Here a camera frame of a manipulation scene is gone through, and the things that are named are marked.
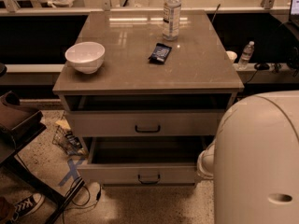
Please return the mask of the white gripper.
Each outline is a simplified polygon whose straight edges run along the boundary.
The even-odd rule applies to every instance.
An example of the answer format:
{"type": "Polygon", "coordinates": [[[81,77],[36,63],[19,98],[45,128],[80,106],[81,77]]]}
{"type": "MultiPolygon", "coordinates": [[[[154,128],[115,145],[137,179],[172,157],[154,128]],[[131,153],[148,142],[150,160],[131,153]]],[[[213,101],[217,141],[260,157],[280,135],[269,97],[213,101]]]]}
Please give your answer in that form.
{"type": "Polygon", "coordinates": [[[215,142],[212,142],[197,159],[197,174],[204,179],[214,177],[214,148],[215,142]]]}

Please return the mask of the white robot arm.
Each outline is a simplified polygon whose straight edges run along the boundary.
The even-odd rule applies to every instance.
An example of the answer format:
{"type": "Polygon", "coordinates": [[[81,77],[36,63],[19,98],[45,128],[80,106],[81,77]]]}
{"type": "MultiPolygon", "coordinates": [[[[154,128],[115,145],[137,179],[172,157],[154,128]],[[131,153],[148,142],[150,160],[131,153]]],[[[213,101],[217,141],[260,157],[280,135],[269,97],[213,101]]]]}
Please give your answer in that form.
{"type": "Polygon", "coordinates": [[[215,224],[299,224],[299,91],[229,108],[197,173],[214,182],[215,224]]]}

